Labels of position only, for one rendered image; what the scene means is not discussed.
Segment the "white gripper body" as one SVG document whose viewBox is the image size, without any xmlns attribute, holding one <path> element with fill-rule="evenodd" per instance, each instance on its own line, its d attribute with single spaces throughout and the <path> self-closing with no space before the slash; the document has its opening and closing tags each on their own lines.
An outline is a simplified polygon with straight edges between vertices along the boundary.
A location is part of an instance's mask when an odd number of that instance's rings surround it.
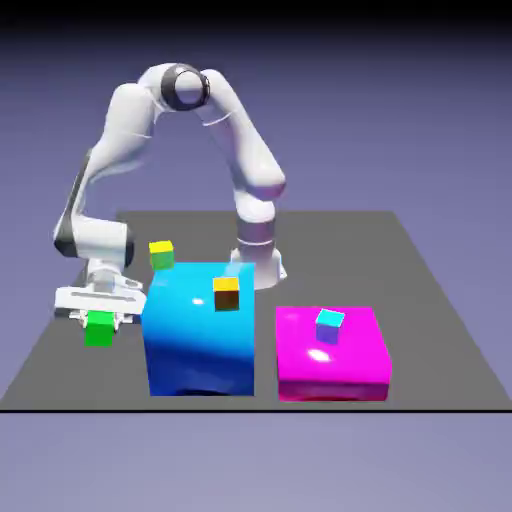
<svg viewBox="0 0 512 512">
<path fill-rule="evenodd" d="M 69 317 L 89 311 L 113 313 L 118 318 L 138 318 L 144 309 L 146 295 L 139 289 L 119 288 L 97 292 L 92 288 L 60 287 L 55 292 L 54 315 Z"/>
</svg>

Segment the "small orange cube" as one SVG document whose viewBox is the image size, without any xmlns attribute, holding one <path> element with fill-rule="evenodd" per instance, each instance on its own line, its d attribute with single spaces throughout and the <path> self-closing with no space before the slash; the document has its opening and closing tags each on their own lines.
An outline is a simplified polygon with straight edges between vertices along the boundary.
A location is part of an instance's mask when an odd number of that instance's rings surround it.
<svg viewBox="0 0 512 512">
<path fill-rule="evenodd" d="M 237 277 L 215 277 L 213 292 L 216 311 L 237 311 L 239 309 L 240 285 Z"/>
</svg>

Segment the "small green cube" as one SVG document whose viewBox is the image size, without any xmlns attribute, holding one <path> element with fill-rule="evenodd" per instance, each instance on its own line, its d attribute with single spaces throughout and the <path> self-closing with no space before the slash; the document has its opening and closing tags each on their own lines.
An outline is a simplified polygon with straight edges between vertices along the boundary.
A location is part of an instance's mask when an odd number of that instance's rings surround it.
<svg viewBox="0 0 512 512">
<path fill-rule="evenodd" d="M 113 312 L 89 311 L 85 326 L 84 345 L 88 347 L 111 346 L 115 334 Z"/>
</svg>

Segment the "small cyan cube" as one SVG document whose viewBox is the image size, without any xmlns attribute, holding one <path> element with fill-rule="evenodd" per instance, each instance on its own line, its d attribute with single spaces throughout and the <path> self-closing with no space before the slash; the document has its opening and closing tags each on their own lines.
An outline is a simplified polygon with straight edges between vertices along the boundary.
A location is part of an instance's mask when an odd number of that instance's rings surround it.
<svg viewBox="0 0 512 512">
<path fill-rule="evenodd" d="M 322 308 L 315 320 L 315 339 L 322 343 L 336 344 L 345 313 Z"/>
</svg>

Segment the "large blue box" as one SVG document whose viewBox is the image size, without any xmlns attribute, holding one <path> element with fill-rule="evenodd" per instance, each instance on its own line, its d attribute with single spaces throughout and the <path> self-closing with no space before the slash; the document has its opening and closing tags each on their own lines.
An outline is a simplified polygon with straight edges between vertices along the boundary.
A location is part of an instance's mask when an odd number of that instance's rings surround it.
<svg viewBox="0 0 512 512">
<path fill-rule="evenodd" d="M 238 280 L 238 307 L 218 310 L 214 280 Z M 152 396 L 254 394 L 254 266 L 181 262 L 154 273 L 141 317 Z"/>
</svg>

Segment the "small yellow cube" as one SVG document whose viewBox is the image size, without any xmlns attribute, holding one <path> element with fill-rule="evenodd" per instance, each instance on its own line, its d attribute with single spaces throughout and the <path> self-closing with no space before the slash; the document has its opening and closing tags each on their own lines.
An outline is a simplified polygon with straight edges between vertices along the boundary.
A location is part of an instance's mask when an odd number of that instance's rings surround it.
<svg viewBox="0 0 512 512">
<path fill-rule="evenodd" d="M 170 240 L 149 242 L 148 248 L 154 271 L 167 270 L 174 266 L 174 246 Z"/>
</svg>

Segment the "large magenta box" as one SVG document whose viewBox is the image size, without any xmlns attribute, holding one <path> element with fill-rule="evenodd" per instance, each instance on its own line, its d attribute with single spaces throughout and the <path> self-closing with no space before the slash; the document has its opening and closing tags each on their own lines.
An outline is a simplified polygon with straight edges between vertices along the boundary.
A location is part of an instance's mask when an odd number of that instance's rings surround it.
<svg viewBox="0 0 512 512">
<path fill-rule="evenodd" d="M 338 342 L 315 339 L 318 306 L 276 309 L 278 397 L 283 402 L 384 401 L 392 360 L 370 307 L 330 307 L 345 313 Z"/>
</svg>

